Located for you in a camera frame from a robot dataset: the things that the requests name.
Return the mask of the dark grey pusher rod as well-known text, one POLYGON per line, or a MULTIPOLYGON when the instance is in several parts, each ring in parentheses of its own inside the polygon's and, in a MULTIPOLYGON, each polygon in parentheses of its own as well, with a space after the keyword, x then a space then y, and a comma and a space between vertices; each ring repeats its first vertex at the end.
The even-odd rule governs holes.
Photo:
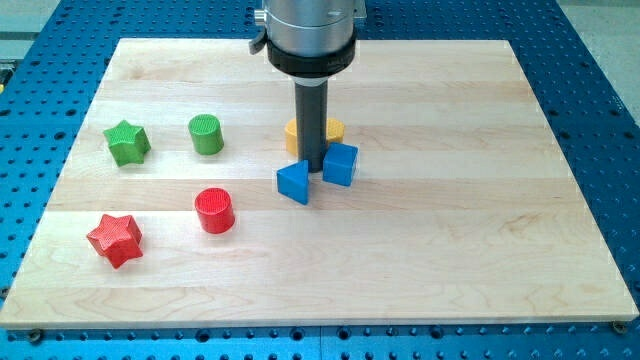
POLYGON ((323 169, 327 151, 327 94, 324 81, 317 86, 295 85, 297 150, 311 173, 323 169))

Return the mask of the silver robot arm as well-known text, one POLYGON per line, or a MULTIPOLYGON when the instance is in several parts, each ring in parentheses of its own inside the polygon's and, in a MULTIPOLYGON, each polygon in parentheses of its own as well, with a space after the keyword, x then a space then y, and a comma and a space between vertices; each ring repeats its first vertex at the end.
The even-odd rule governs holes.
POLYGON ((254 55, 267 50, 271 65, 295 84, 297 154, 311 172, 323 169, 327 151, 328 79, 355 57, 364 0, 264 0, 254 11, 259 34, 254 55))

